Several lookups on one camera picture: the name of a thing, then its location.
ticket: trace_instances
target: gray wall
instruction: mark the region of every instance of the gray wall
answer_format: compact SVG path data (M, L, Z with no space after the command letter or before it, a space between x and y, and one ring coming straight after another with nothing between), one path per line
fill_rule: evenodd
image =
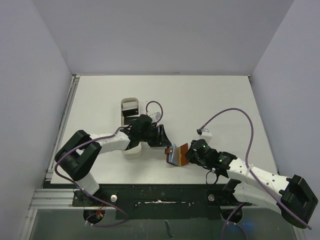
M280 172L303 176L320 198L320 1L295 0L252 75ZM319 239L320 206L305 230Z
M71 73L32 0L0 1L0 239L19 238Z
M251 74L293 0L34 0L72 73Z

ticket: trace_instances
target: bolt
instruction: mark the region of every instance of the bolt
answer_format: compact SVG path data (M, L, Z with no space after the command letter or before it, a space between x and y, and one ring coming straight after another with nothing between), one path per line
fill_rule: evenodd
M214 200L215 200L215 195L210 194L210 195L208 196L208 199L209 199L210 202L214 201Z
M116 202L117 199L118 199L117 195L112 195L112 196L110 197L110 200L111 200L111 202L113 202L113 203Z

